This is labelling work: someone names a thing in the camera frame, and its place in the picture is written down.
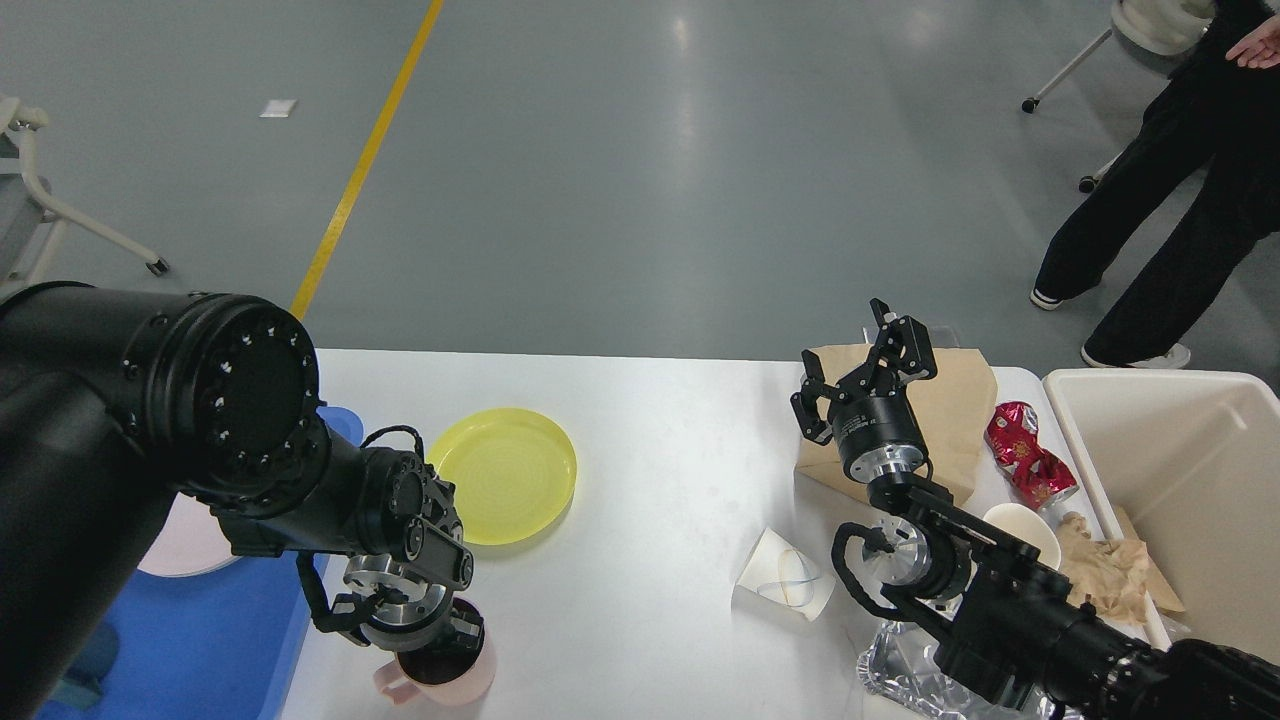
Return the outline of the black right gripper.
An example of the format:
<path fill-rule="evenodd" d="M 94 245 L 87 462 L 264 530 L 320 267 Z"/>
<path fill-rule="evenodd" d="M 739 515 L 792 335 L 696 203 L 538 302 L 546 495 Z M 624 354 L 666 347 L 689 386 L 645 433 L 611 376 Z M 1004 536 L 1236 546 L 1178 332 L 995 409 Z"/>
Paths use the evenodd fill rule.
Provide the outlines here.
<path fill-rule="evenodd" d="M 899 315 L 879 299 L 870 300 L 870 310 L 877 320 L 876 338 L 865 361 L 837 383 L 829 423 L 820 415 L 818 400 L 831 398 L 833 388 L 812 350 L 800 352 L 804 375 L 800 389 L 790 397 L 803 438 L 827 446 L 833 432 L 844 474 L 856 483 L 913 474 L 931 465 L 906 386 L 938 374 L 925 325 Z"/>

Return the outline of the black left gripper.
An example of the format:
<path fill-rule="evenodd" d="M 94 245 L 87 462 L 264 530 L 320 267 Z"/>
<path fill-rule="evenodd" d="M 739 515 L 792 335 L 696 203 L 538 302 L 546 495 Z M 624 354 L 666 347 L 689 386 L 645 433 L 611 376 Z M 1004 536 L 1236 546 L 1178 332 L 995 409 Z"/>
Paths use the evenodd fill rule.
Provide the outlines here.
<path fill-rule="evenodd" d="M 353 556 L 343 583 L 352 594 L 335 597 L 332 630 L 356 646 L 399 653 L 438 639 L 438 656 L 451 661 L 474 661 L 483 651 L 483 615 L 451 610 L 452 589 L 415 575 L 389 555 Z"/>

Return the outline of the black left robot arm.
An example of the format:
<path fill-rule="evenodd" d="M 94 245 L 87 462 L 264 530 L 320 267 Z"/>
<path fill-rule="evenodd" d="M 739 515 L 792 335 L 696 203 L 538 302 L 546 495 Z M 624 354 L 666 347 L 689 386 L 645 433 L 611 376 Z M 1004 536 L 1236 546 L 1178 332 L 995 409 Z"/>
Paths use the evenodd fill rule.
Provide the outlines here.
<path fill-rule="evenodd" d="M 3 301 L 3 716 L 31 719 L 160 536 L 177 497 L 236 556 L 292 552 L 314 626 L 421 684 L 489 670 L 454 486 L 321 416 L 317 354 L 241 293 L 79 282 Z"/>

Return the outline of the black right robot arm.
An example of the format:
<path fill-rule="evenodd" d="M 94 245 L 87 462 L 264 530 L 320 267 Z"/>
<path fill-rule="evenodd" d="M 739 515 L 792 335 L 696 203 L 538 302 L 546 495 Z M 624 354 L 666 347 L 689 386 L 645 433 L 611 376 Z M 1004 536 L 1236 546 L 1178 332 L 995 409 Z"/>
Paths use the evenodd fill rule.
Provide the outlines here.
<path fill-rule="evenodd" d="M 928 329 L 870 301 L 878 333 L 867 359 L 836 383 L 803 351 L 791 406 L 803 437 L 833 445 L 850 480 L 867 488 L 881 521 L 835 532 L 831 561 L 870 615 L 911 623 L 934 638 L 942 674 L 1007 708 L 1033 689 L 1053 716 L 1087 719 L 1275 719 L 1277 667 L 1198 639 L 1167 650 L 1069 603 L 1068 578 L 1038 548 L 961 510 L 932 478 L 908 398 L 938 372 Z"/>

